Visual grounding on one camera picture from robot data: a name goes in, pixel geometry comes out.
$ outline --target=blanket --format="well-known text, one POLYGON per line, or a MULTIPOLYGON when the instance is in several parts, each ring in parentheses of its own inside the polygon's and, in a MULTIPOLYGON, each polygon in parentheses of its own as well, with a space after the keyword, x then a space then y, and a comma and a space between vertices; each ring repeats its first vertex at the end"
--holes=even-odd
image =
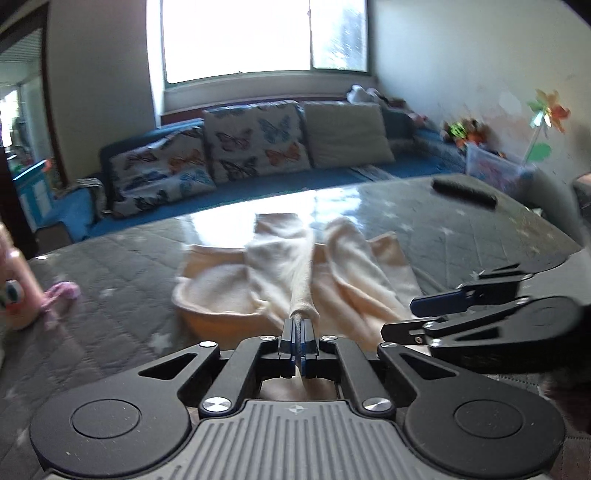
MULTIPOLYGON (((222 349, 244 338, 279 335, 284 319, 309 318, 316 336, 338 335, 375 351, 385 323, 414 318, 420 296, 396 235, 366 241, 349 219, 324 227, 324 243, 297 215, 259 215, 244 249, 193 245, 173 291, 173 302, 200 338, 222 349)), ((262 398, 311 400, 334 396, 326 381, 273 379, 262 398)))

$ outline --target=window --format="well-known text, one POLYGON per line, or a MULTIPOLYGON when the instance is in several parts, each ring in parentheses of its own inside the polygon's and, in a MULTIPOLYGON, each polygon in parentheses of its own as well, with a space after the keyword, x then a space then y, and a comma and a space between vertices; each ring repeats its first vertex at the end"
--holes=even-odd
POLYGON ((18 91, 12 90, 0 100, 0 122, 2 124, 2 145, 12 145, 12 125, 18 113, 18 91))
POLYGON ((168 83, 280 70, 368 71, 366 0, 162 3, 168 83))

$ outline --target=blue sofa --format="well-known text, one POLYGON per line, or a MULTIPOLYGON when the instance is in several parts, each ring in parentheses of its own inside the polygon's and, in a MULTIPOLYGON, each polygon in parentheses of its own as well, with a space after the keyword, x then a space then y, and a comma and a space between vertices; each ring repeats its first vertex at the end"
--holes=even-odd
MULTIPOLYGON (((400 111, 384 111, 384 123, 389 140, 422 138, 426 141, 437 142, 436 134, 429 131, 415 132, 412 121, 408 115, 400 111)), ((110 158, 120 153, 142 147, 152 143, 181 128, 202 125, 202 119, 167 125, 166 127, 147 132, 137 137, 107 145, 100 151, 100 164, 102 172, 98 175, 105 184, 105 193, 108 198, 108 206, 113 199, 113 187, 108 181, 110 176, 110 158)), ((439 173, 458 173, 463 171, 463 165, 449 158, 438 156, 438 152, 429 152, 427 149, 396 153, 396 161, 389 164, 380 164, 379 168, 390 174, 400 177, 417 177, 439 173)), ((294 193, 302 190, 322 189, 347 184, 369 181, 347 167, 331 168, 327 170, 311 169, 296 173, 279 174, 264 177, 254 177, 232 183, 223 183, 210 193, 191 197, 180 202, 162 205, 155 210, 142 212, 128 218, 114 218, 106 216, 94 225, 90 225, 87 213, 77 221, 73 215, 69 215, 66 226, 70 231, 73 241, 85 238, 93 238, 108 233, 120 231, 129 227, 162 220, 172 216, 198 212, 208 208, 227 205, 244 200, 253 200, 262 197, 294 193)))

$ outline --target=gray quilted mattress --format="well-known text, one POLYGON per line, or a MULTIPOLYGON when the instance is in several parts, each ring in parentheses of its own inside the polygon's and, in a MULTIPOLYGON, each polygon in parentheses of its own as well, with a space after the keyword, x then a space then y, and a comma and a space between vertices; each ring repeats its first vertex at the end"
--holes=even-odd
MULTIPOLYGON (((487 188, 470 177, 456 177, 487 188)), ((43 287, 75 281, 83 298, 53 330, 46 331, 37 322, 5 336, 6 359, 0 371, 0 479, 41 475, 28 424, 49 396, 198 340, 171 304, 184 246, 241 247, 252 237, 256 213, 295 211, 318 231, 331 218, 345 215, 366 238, 395 231, 409 262, 426 274, 418 276, 425 291, 433 289, 434 281, 454 288, 484 268, 580 249, 508 197, 500 194, 498 208, 490 212, 434 194, 430 180, 366 183, 219 207, 91 239, 32 260, 43 287)), ((540 376, 500 380, 537 391, 540 376)), ((578 468, 572 466, 573 455, 584 460, 582 468, 587 472, 589 439, 578 435, 586 443, 581 446, 574 439, 575 453, 565 449, 566 459, 560 458, 554 468, 556 478, 577 478, 572 472, 578 468)))

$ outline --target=round black pad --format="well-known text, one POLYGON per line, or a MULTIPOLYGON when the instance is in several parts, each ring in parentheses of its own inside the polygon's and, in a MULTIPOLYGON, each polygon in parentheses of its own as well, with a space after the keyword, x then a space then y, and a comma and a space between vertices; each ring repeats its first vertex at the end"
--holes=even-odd
POLYGON ((111 439, 130 432, 139 423, 139 410, 121 400, 96 400, 72 415, 72 426, 85 437, 111 439))
POLYGON ((136 372, 49 399, 31 422, 41 464, 83 478, 119 478, 162 462, 191 422, 178 384, 136 372))
POLYGON ((521 413, 506 403, 493 400, 464 403, 454 416, 465 432, 484 439, 508 437, 523 425, 521 413))
POLYGON ((560 413, 528 391, 458 370, 456 377, 418 381, 404 422, 416 451, 468 478, 525 478, 549 468, 564 439, 560 413), (479 424, 481 414, 496 425, 479 424))

